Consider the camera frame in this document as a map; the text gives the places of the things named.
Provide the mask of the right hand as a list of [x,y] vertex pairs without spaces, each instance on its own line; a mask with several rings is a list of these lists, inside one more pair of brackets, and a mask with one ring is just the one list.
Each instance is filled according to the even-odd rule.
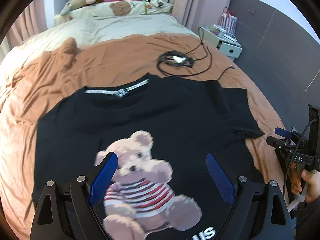
[[291,192],[293,194],[300,194],[303,191],[301,186],[301,179],[303,179],[306,183],[309,184],[308,191],[306,193],[305,201],[307,204],[310,204],[316,201],[320,195],[320,178],[319,172],[315,171],[309,172],[307,170],[303,170],[300,178],[298,178],[296,164],[292,163],[291,166]]

